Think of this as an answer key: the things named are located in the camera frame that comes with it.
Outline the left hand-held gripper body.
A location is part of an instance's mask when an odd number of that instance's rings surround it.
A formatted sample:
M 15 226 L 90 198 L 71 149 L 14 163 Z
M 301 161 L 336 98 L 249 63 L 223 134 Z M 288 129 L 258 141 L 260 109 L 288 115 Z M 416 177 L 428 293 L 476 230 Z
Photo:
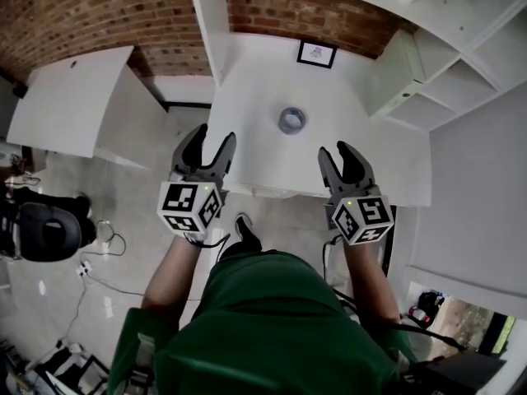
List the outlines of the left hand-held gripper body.
M 161 183 L 156 213 L 167 228 L 191 243 L 208 237 L 212 221 L 220 216 L 226 199 L 226 167 L 201 168 L 176 163 Z

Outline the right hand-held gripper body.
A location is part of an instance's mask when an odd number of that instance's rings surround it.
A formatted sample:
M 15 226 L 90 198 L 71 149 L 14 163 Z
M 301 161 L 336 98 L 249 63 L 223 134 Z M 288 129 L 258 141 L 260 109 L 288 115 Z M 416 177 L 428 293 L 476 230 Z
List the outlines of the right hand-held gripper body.
M 348 245 L 379 242 L 394 226 L 388 198 L 378 191 L 329 201 L 325 211 L 329 228 L 336 229 Z

